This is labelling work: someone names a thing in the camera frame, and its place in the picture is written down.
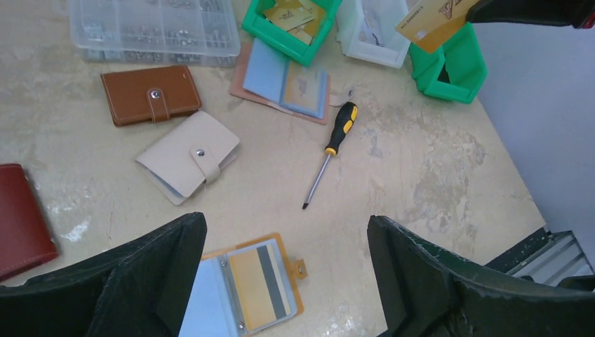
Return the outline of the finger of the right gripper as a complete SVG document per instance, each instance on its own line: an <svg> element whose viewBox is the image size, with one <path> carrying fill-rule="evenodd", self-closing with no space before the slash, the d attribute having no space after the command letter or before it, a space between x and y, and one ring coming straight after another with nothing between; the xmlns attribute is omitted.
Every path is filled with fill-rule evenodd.
<svg viewBox="0 0 595 337"><path fill-rule="evenodd" d="M483 0L469 9L466 20L591 29L594 0Z"/></svg>

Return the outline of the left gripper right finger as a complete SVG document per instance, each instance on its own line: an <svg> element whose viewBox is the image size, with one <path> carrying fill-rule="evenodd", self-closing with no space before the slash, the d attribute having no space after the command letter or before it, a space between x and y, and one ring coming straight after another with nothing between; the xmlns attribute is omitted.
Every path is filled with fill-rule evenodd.
<svg viewBox="0 0 595 337"><path fill-rule="evenodd" d="M371 216L370 257L386 336L593 336L594 293L578 277L538 284L479 265Z"/></svg>

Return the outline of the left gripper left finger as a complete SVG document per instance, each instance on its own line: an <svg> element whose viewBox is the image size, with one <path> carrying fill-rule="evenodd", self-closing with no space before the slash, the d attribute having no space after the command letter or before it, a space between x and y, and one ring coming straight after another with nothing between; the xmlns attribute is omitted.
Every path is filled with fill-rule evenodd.
<svg viewBox="0 0 595 337"><path fill-rule="evenodd" d="M1 287L2 336L177 336L206 240L188 213L73 265Z"/></svg>

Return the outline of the mustard yellow card holder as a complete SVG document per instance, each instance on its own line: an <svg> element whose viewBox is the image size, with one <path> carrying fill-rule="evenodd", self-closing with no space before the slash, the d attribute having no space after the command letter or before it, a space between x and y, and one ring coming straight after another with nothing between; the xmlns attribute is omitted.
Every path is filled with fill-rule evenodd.
<svg viewBox="0 0 595 337"><path fill-rule="evenodd" d="M278 232L201 258L180 336L252 336L301 315L303 260L288 257Z"/></svg>

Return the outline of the gold credit card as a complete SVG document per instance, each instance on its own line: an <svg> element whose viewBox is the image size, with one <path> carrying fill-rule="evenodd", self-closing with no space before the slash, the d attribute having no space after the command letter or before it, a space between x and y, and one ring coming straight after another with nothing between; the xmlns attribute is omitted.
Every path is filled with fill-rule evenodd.
<svg viewBox="0 0 595 337"><path fill-rule="evenodd" d="M479 0L421 0L395 30L425 53L434 53L466 23Z"/></svg>

